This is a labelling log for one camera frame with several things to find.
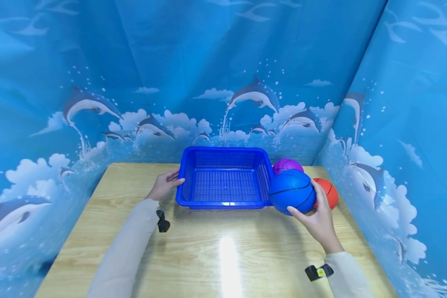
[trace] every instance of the black strap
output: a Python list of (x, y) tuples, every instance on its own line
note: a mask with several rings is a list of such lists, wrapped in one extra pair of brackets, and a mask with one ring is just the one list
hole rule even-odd
[(159, 217), (159, 221), (157, 222), (157, 228), (159, 228), (160, 233), (165, 233), (171, 227), (171, 223), (165, 220), (165, 214), (162, 210), (156, 211), (157, 216)]
[(310, 281), (314, 281), (320, 279), (321, 277), (329, 277), (333, 275), (334, 270), (328, 264), (324, 264), (318, 269), (315, 266), (311, 265), (310, 267), (305, 269), (305, 272)]

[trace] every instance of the blue plastic basket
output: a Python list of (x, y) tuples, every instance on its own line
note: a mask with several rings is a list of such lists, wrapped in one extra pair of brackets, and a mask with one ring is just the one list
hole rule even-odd
[(260, 209), (271, 206), (274, 176), (260, 148), (189, 147), (180, 161), (176, 201), (191, 209)]

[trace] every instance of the ball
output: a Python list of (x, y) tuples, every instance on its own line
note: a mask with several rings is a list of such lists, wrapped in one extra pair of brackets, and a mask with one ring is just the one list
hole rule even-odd
[(291, 216), (286, 210), (288, 206), (301, 213), (311, 211), (316, 202), (316, 192), (307, 174), (292, 169), (278, 173), (271, 180), (268, 198), (276, 210)]
[(325, 180), (323, 178), (315, 178), (315, 182), (318, 182), (319, 185), (321, 185), (321, 188), (323, 188), (324, 193), (326, 194), (326, 197), (328, 198), (328, 204), (331, 210), (336, 207), (339, 201), (339, 195), (338, 191), (336, 190), (336, 187), (329, 182), (328, 180)]
[(282, 171), (291, 170), (291, 169), (299, 170), (300, 172), (304, 172), (303, 167), (301, 166), (301, 164), (299, 164), (299, 162), (289, 159), (289, 158), (280, 159), (273, 166), (273, 172), (275, 173), (275, 175), (277, 175), (278, 173), (280, 173)]

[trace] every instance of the hand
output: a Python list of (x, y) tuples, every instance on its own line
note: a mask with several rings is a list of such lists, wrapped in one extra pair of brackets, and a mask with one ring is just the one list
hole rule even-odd
[(177, 179), (177, 177), (179, 177), (179, 169), (157, 176), (154, 186), (152, 186), (151, 192), (149, 192), (146, 199), (161, 203), (168, 195), (170, 195), (174, 188), (184, 183), (185, 178)]
[(344, 249), (334, 231), (333, 215), (328, 204), (328, 198), (318, 182), (311, 179), (311, 184), (316, 191), (318, 201), (317, 211), (311, 216), (306, 216), (291, 206), (287, 207), (287, 210), (305, 226), (311, 236), (321, 244), (327, 254), (342, 252)]

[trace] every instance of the table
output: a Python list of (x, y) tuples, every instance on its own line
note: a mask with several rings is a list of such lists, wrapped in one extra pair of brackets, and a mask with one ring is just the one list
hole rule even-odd
[[(102, 257), (127, 215), (160, 173), (178, 164), (113, 163), (105, 172), (36, 297), (86, 297)], [(329, 180), (321, 167), (312, 178)], [(305, 268), (321, 266), (324, 251), (304, 226), (273, 207), (262, 210), (189, 210), (167, 200), (171, 222), (155, 232), (136, 276), (135, 297), (333, 297), (326, 279), (310, 282)], [(334, 225), (376, 297), (397, 297), (340, 199)]]

